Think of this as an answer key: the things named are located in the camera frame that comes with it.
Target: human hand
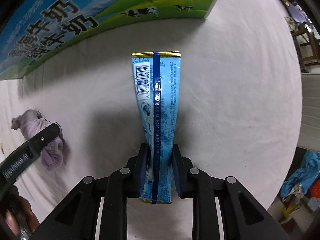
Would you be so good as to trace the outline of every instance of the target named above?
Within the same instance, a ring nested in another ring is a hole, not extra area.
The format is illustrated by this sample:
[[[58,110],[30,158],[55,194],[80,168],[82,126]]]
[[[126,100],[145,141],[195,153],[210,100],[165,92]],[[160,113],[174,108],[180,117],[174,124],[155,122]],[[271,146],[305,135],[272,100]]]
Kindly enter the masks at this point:
[[[31,205],[28,200],[20,196],[21,205],[23,208],[23,211],[26,214],[26,220],[28,223],[28,227],[31,233],[33,233],[36,228],[40,225],[36,215],[31,210]],[[14,216],[11,214],[10,211],[6,211],[6,217],[5,222],[7,223],[8,227],[11,229],[11,231],[16,235],[19,236],[20,234],[20,228],[17,223],[17,220],[14,218]]]

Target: orange object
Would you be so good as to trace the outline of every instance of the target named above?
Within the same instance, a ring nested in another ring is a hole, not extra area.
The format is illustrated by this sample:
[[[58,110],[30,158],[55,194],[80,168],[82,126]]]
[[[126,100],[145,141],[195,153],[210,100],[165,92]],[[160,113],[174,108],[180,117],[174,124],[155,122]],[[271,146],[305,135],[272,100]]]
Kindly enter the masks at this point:
[[[313,197],[320,198],[320,179],[317,179],[317,181],[311,185],[310,193]]]

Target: screw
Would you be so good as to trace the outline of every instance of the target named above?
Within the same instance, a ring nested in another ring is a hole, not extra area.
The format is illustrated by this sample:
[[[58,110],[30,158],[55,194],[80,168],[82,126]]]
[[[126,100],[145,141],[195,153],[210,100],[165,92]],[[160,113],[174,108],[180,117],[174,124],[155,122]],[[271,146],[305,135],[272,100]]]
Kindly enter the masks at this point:
[[[83,182],[84,182],[85,184],[90,184],[90,183],[92,182],[92,177],[90,177],[90,176],[85,177],[85,178],[83,179]]]
[[[227,182],[229,182],[231,184],[236,183],[236,181],[237,181],[237,179],[235,177],[232,177],[232,176],[227,177]]]
[[[122,169],[120,170],[120,172],[121,172],[122,174],[128,174],[128,173],[130,172],[130,169],[129,169],[129,168],[122,168]]]
[[[191,168],[191,169],[190,169],[190,173],[191,173],[191,174],[196,175],[196,174],[199,174],[199,172],[200,172],[200,171],[199,171],[197,168]]]

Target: blue snack package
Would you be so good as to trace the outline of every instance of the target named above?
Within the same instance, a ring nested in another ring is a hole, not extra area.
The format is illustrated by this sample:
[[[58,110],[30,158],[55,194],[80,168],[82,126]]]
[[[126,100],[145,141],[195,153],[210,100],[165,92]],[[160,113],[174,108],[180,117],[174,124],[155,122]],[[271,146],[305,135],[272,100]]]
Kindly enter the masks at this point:
[[[179,51],[132,54],[132,70],[144,133],[151,149],[140,198],[171,202],[172,145],[180,87]]]

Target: dark blue stripe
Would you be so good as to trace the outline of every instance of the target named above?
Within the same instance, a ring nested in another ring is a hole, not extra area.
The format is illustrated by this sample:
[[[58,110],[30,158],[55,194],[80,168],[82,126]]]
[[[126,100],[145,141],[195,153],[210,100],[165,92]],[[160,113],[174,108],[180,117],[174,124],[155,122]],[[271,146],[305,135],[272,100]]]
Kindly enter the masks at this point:
[[[153,53],[153,182],[152,204],[158,198],[161,155],[161,81],[160,53]]]

